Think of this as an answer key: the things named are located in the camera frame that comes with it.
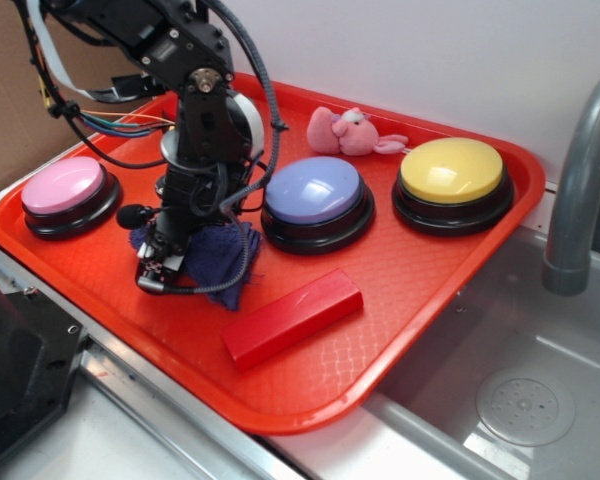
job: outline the navy rag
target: navy rag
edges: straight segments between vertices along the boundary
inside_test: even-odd
[[[238,310],[242,287],[249,281],[251,264],[262,237],[260,232],[251,228],[250,222],[242,225],[247,230],[249,241],[247,273],[233,287],[207,294],[212,301],[233,311]],[[132,230],[129,235],[131,245],[137,250],[145,236],[146,228]],[[191,235],[182,268],[201,287],[220,285],[234,278],[240,270],[242,250],[242,237],[235,224],[206,226]]]

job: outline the wooden block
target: wooden block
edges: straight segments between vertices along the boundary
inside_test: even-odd
[[[340,269],[285,295],[220,331],[240,370],[246,370],[361,309],[362,293]]]

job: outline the red tray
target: red tray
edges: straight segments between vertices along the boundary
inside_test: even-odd
[[[267,107],[252,77],[235,87],[250,96],[268,124]],[[283,119],[281,166],[313,156],[305,140],[316,107],[334,112],[356,106],[287,85],[276,85]],[[161,114],[169,98],[143,107]],[[545,184],[537,160],[507,142],[361,106],[381,135],[399,133],[410,146],[446,136],[463,136],[495,147],[515,184],[511,211],[488,232],[461,238],[417,233],[394,216],[391,187],[402,155],[342,157],[351,162],[374,193],[377,215],[370,231],[335,253],[299,257],[265,243],[244,288],[240,311],[230,312],[205,296],[154,296],[134,283],[137,265],[128,232],[115,220],[64,241],[34,237],[24,224],[21,187],[0,202],[0,245],[46,282],[122,338],[140,354],[244,430],[291,434],[335,420],[358,405],[540,200]],[[159,134],[122,141],[96,139],[112,156],[132,162],[159,157]],[[89,155],[84,146],[69,156]],[[158,205],[154,182],[163,167],[107,168],[121,181],[124,203]],[[257,204],[259,199],[250,200]],[[258,214],[243,219],[260,228]],[[264,363],[240,373],[225,349],[224,326],[283,295],[342,269],[360,288],[365,306]]]

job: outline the pink button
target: pink button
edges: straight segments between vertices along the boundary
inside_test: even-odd
[[[62,212],[78,205],[102,184],[100,164],[90,157],[56,162],[37,173],[22,189],[22,203],[35,214]]]

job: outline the pink plush toy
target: pink plush toy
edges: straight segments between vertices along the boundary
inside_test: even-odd
[[[309,145],[318,153],[333,155],[392,154],[404,150],[409,141],[404,135],[381,137],[376,127],[358,107],[340,115],[326,107],[318,107],[307,128]]]

